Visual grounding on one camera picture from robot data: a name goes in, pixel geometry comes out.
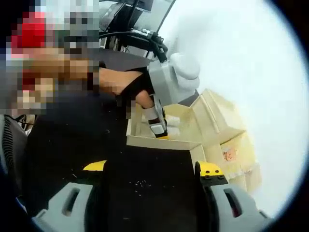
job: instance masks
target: gray plastic part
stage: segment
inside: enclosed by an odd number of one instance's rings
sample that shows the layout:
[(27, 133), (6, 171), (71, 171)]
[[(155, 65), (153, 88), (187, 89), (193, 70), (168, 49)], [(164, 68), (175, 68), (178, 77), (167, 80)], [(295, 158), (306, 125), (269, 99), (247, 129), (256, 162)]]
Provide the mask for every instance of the gray plastic part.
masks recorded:
[(147, 68), (155, 95), (160, 99), (162, 106), (179, 103), (194, 95), (195, 89), (179, 87), (176, 73), (169, 61), (160, 63), (156, 60), (150, 62)]
[[(270, 218), (256, 208), (254, 199), (238, 186), (233, 184), (216, 185), (211, 186), (211, 190), (218, 206), (220, 232), (257, 232), (271, 222)], [(233, 216), (227, 194), (240, 209), (238, 217)]]
[(3, 131), (4, 131), (4, 115), (0, 115), (0, 165), (4, 173), (7, 174), (8, 169), (6, 167), (6, 161), (5, 161), (4, 152), (2, 149)]
[[(92, 185), (68, 183), (48, 202), (33, 221), (44, 232), (84, 232), (84, 217)], [(77, 194), (72, 210), (67, 211), (72, 196)]]
[(13, 119), (8, 116), (5, 116), (7, 120), (10, 122), (10, 132), (13, 136), (13, 152), (12, 152), (12, 160), (13, 165), (10, 167), (8, 165), (8, 171), (10, 169), (14, 171), (15, 181), (18, 187), (18, 194), (22, 193), (22, 178), (23, 178), (23, 166), (25, 161), (25, 147), (27, 144), (28, 136), (26, 135), (24, 129)]

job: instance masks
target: dark vent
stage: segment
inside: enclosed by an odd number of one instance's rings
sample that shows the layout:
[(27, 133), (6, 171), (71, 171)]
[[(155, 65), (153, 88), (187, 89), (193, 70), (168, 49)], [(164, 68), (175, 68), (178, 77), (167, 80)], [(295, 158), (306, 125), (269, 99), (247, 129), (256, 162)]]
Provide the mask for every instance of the dark vent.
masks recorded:
[(3, 137), (2, 137), (2, 148), (8, 172), (13, 172), (14, 171), (13, 135), (10, 130), (10, 124), (11, 124), (10, 121), (7, 118), (5, 118)]

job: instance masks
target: black cable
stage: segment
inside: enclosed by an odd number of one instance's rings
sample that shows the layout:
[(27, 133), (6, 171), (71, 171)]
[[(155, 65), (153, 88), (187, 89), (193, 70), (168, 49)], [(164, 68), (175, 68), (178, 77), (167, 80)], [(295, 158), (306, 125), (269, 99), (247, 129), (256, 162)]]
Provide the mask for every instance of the black cable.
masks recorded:
[(163, 63), (164, 61), (167, 60), (167, 57), (165, 56), (164, 53), (161, 52), (159, 46), (156, 44), (156, 42), (154, 42), (152, 39), (148, 38), (145, 35), (141, 35), (139, 33), (136, 32), (130, 32), (130, 31), (119, 31), (119, 32), (99, 32), (99, 39), (105, 38), (105, 37), (110, 37), (110, 36), (114, 36), (114, 35), (126, 35), (126, 36), (135, 36), (138, 38), (142, 38), (145, 40), (148, 40), (149, 43), (152, 45), (153, 48), (153, 52), (154, 54), (158, 57), (159, 61), (161, 63)]
[(18, 116), (17, 118), (13, 118), (13, 117), (10, 116), (10, 115), (5, 115), (5, 116), (7, 116), (7, 117), (13, 119), (13, 120), (16, 121), (16, 122), (19, 122), (19, 123), (23, 123), (23, 124), (27, 124), (27, 125), (34, 125), (33, 123), (27, 123), (27, 122), (23, 122), (23, 121), (18, 120), (21, 116), (25, 116), (25, 115)]
[(167, 51), (168, 51), (168, 47), (166, 47), (166, 45), (164, 44), (164, 43), (162, 43), (162, 44), (160, 44), (161, 46), (162, 46), (162, 49), (163, 49), (163, 51), (166, 53)]
[(122, 43), (121, 40), (118, 41), (117, 51), (121, 51)]
[(176, 0), (173, 0), (173, 2), (169, 5), (168, 10), (166, 11), (166, 13), (165, 13), (165, 15), (164, 15), (164, 17), (163, 17), (163, 19), (162, 19), (162, 21), (161, 21), (161, 23), (160, 23), (158, 29), (156, 30), (157, 33), (159, 33), (159, 31), (160, 31), (160, 29), (161, 29), (161, 27), (162, 27), (162, 25), (163, 25), (163, 23), (164, 23), (164, 20), (165, 20), (166, 17), (168, 16), (168, 14), (169, 14), (170, 10), (172, 9), (172, 7), (173, 7), (175, 1), (176, 1)]
[(107, 36), (106, 41), (105, 41), (105, 49), (110, 49), (110, 43), (111, 43), (111, 37)]

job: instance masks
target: desk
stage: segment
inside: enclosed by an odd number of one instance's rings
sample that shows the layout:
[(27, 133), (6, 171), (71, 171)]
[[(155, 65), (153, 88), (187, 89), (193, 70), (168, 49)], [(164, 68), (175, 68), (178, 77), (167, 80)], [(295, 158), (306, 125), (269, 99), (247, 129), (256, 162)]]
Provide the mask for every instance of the desk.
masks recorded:
[[(148, 62), (130, 54), (124, 54), (123, 62), (123, 53), (113, 51), (102, 54), (107, 67), (117, 70)], [(53, 109), (37, 118), (26, 147), (23, 192), (31, 216), (47, 208), (48, 200), (68, 182), (79, 182), (84, 166), (108, 160), (109, 231), (196, 230), (188, 151), (126, 146), (126, 110), (105, 93), (75, 93), (49, 107)], [(146, 183), (142, 187), (138, 181)]]

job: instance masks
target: cardboard box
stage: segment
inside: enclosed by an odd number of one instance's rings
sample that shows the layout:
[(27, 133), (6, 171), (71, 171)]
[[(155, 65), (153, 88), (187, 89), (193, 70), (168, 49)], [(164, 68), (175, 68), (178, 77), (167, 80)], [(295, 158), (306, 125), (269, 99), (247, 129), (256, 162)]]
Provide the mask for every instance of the cardboard box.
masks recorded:
[(141, 121), (141, 107), (136, 105), (128, 121), (126, 144), (189, 150), (193, 166), (198, 160), (214, 163), (227, 180), (233, 179), (232, 182), (247, 189), (244, 183), (250, 178), (245, 174), (252, 170), (256, 161), (246, 128), (233, 103), (206, 89), (190, 107), (173, 104), (165, 106), (164, 110), (166, 115), (180, 118), (179, 134), (169, 134), (169, 140), (154, 138), (149, 126)]

